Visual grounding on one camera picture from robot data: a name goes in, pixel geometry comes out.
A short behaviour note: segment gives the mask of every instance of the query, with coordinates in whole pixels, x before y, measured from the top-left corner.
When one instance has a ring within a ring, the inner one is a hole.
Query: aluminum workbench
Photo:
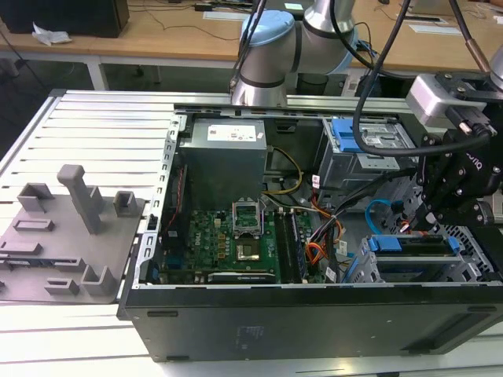
[[[356,105],[349,97],[288,101],[305,108]],[[19,210],[16,197],[25,183],[47,182],[51,192],[65,193],[55,180],[63,163],[82,164],[86,182],[99,185],[104,196],[125,188],[149,200],[174,102],[227,104],[229,98],[93,91],[49,97],[0,163],[0,232]],[[367,107],[403,111],[406,105],[382,99]],[[0,303],[0,375],[503,375],[503,324],[443,356],[156,364],[131,322],[119,321],[116,311],[117,305]]]

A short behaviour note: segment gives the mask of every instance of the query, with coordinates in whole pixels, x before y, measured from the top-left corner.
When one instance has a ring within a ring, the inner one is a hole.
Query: motherboard
[[[238,279],[247,283],[247,278],[252,277],[263,279],[260,283],[292,282],[282,278],[282,273],[291,274],[285,270],[287,265],[305,265],[303,250],[312,230],[307,212],[288,216],[295,219],[296,229],[277,232],[278,222],[288,224],[287,216],[264,210],[259,215],[261,234],[236,236],[236,224],[257,225],[253,211],[241,211],[236,217],[231,210],[194,210],[190,215],[185,251],[182,254],[164,252],[160,278],[169,284],[235,284]],[[292,242],[294,231],[298,248]],[[295,249],[290,259],[289,247]],[[302,278],[307,278],[307,271]]]

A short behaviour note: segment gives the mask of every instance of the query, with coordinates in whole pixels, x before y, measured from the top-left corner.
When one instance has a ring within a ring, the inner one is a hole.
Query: black computer case
[[[72,35],[117,38],[129,19],[127,0],[16,0],[0,2],[11,33],[31,33],[33,23]]]

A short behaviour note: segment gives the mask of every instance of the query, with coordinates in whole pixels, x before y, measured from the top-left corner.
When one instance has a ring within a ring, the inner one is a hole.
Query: table
[[[381,51],[395,25],[401,8],[399,0],[390,0],[390,5],[379,5],[377,2],[356,0],[353,17],[356,22],[365,21],[372,33],[372,44],[376,51]],[[464,19],[473,38],[479,43],[481,50],[490,59],[503,41],[503,26],[493,20],[492,12],[481,10],[486,19],[476,18],[472,12],[473,2],[459,1]],[[448,24],[439,26],[457,26],[454,16],[439,16]],[[478,70],[472,55],[464,45],[461,35],[418,34],[409,25],[425,24],[412,21],[403,23],[390,53],[384,62],[384,68],[394,73],[416,75],[418,73],[448,71],[448,70]],[[368,40],[365,27],[359,26],[360,38]],[[348,78],[343,92],[354,95],[365,69],[353,60],[348,69]]]
[[[357,98],[290,96],[302,108],[350,111]],[[102,195],[127,187],[149,200],[173,103],[228,104],[221,94],[68,91],[49,97],[0,162],[0,233],[19,210],[16,195],[27,181],[54,181],[63,163],[81,163],[86,183]],[[369,99],[368,109],[404,112],[404,100]],[[290,361],[223,361],[155,364],[117,305],[58,306],[0,303],[0,375],[19,376],[332,376],[383,372],[413,375],[499,376],[503,324],[443,356],[357,357]]]
[[[130,4],[142,5],[143,1],[130,0]],[[154,0],[146,0],[145,4],[159,5]],[[391,0],[390,5],[376,9],[379,5],[377,1],[356,0],[354,18],[357,22],[365,21],[369,24],[373,34],[373,46],[378,51],[382,50],[395,23],[388,16],[395,18],[398,4],[399,0]],[[463,0],[461,8],[468,7],[474,5],[467,5]],[[1,28],[7,39],[27,60],[71,61],[86,64],[96,90],[108,89],[103,64],[231,68],[237,59],[237,39],[240,35],[241,22],[205,20],[203,13],[194,12],[192,9],[150,13],[143,12],[141,6],[132,9],[137,11],[130,13],[130,22],[119,38],[72,36],[74,39],[72,43],[48,47],[36,41],[31,35],[14,35],[7,31],[5,25]],[[496,37],[503,35],[503,27],[496,25],[489,12],[483,12],[488,15],[486,20],[478,20],[466,12],[464,15],[482,51],[490,57],[501,44],[501,38]],[[448,20],[450,26],[456,26],[453,17],[444,18]],[[193,25],[214,35],[236,40],[221,40],[192,27],[170,28],[163,31],[161,24],[165,27]],[[367,38],[364,29],[360,32],[362,38]],[[0,58],[17,58],[1,39]],[[384,67],[391,71],[414,74],[424,71],[476,68],[461,36],[417,34],[407,27],[407,23],[404,23]],[[353,61],[347,73],[350,78],[343,93],[354,95],[365,69],[357,61]]]

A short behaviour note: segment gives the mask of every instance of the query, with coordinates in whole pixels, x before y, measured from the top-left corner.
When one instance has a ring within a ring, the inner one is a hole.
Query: paper
[[[313,174],[313,188],[314,189],[319,189],[320,188],[320,176]]]
[[[232,12],[204,12],[205,20],[220,20],[220,21],[243,21],[249,15],[247,13],[232,13]]]
[[[212,124],[207,128],[208,141],[257,141],[255,126]]]
[[[334,283],[336,282],[336,273],[331,269],[330,267],[327,267],[327,270],[325,271],[325,275]]]
[[[304,10],[301,4],[295,4],[293,2],[286,2],[285,8],[290,10]]]
[[[42,29],[33,23],[33,35],[39,42],[51,46],[53,43],[68,43],[72,40],[66,31],[50,31]]]
[[[347,256],[347,242],[339,241],[339,248],[337,249],[337,254]]]
[[[427,26],[427,25],[409,25],[416,33],[425,34],[443,34],[443,35],[461,35],[461,32],[455,27]]]

